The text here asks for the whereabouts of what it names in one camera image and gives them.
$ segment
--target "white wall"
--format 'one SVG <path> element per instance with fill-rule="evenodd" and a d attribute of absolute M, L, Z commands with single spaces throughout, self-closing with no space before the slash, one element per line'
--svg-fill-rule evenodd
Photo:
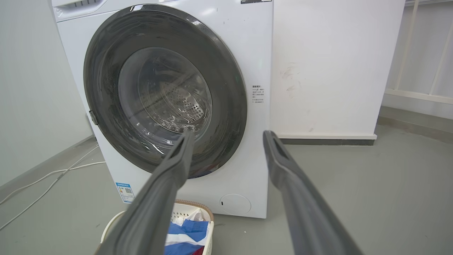
<path fill-rule="evenodd" d="M 373 139 L 404 0 L 274 3 L 271 128 Z"/>
<path fill-rule="evenodd" d="M 413 6 L 405 7 L 396 44 L 388 88 L 395 88 L 400 71 L 405 41 Z M 442 55 L 443 46 L 453 19 L 453 2 L 420 5 L 417 10 L 412 43 L 403 70 L 400 90 L 428 94 Z M 453 98 L 453 40 L 447 48 L 443 67 L 433 94 Z M 385 95 L 382 105 L 453 119 L 453 105 L 414 98 Z"/>
<path fill-rule="evenodd" d="M 0 186 L 92 135 L 47 0 L 0 8 Z"/>

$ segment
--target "stain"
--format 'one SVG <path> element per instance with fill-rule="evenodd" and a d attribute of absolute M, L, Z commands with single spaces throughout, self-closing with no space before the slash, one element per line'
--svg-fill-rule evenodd
<path fill-rule="evenodd" d="M 296 90 L 296 89 L 297 89 L 297 88 L 296 88 L 296 85 L 293 85 L 293 86 L 287 88 L 286 91 L 289 92 L 289 91 L 294 91 L 294 90 Z"/>
<path fill-rule="evenodd" d="M 290 79 L 291 76 L 294 75 L 294 70 L 296 69 L 295 66 L 289 66 L 285 71 L 281 71 L 280 75 L 282 76 L 283 80 Z"/>
<path fill-rule="evenodd" d="M 294 84 L 292 86 L 289 86 L 286 89 L 286 92 L 288 93 L 289 98 L 290 99 L 294 98 L 298 94 L 298 91 L 299 91 L 300 88 L 301 88 L 300 84 Z"/>

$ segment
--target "door glass window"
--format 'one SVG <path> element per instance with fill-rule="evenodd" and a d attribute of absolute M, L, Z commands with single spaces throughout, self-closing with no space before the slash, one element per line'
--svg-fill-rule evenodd
<path fill-rule="evenodd" d="M 133 53 L 120 71 L 118 89 L 128 120 L 160 147 L 171 146 L 185 130 L 194 131 L 197 139 L 211 120 L 206 81 L 172 50 L 148 47 Z"/>

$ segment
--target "white appliance body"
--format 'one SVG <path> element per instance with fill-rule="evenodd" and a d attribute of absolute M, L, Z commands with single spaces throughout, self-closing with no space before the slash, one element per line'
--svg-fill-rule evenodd
<path fill-rule="evenodd" d="M 84 88 L 84 61 L 89 43 L 111 15 L 140 4 L 171 6 L 204 23 L 228 47 L 245 84 L 246 127 L 238 148 L 216 171 L 188 179 L 178 191 L 177 198 L 205 204 L 214 213 L 266 218 L 268 170 L 262 133 L 269 128 L 273 2 L 105 0 L 97 4 L 95 10 L 89 9 L 90 13 L 77 13 L 77 17 L 62 13 L 64 7 L 54 6 L 66 57 L 88 116 L 90 107 Z M 258 95 L 257 86 L 263 89 Z M 90 123 L 114 182 L 128 184 L 132 192 L 138 194 L 151 174 L 123 157 L 99 127 L 92 120 Z"/>

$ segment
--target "blue cloth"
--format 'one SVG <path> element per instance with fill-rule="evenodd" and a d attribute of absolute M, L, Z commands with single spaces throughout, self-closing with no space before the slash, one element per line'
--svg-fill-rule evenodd
<path fill-rule="evenodd" d="M 199 242 L 206 237 L 208 221 L 185 220 L 182 226 L 170 223 L 169 235 L 187 235 L 193 241 Z M 192 255 L 195 251 L 203 247 L 187 242 L 181 242 L 165 246 L 165 255 Z"/>

